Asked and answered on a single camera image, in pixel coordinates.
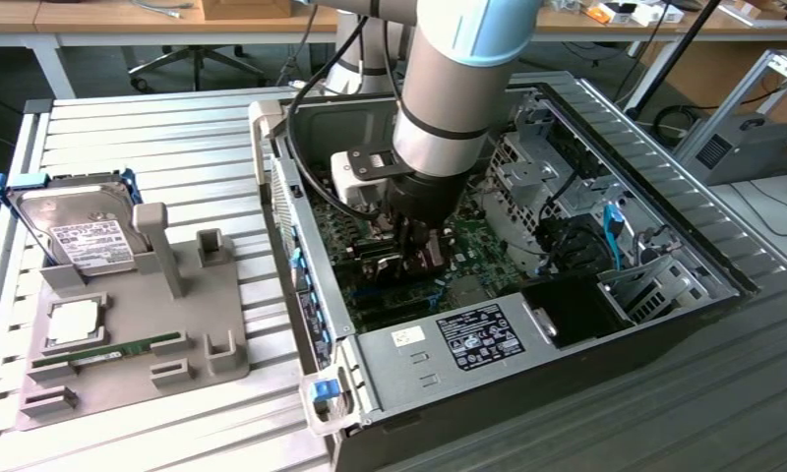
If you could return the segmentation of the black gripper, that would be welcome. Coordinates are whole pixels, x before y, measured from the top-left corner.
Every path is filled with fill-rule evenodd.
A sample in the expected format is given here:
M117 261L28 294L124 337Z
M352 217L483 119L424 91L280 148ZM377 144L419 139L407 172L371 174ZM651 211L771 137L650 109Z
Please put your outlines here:
M466 185L467 173L447 177L403 174L389 179L387 203L411 221L438 229L458 208Z

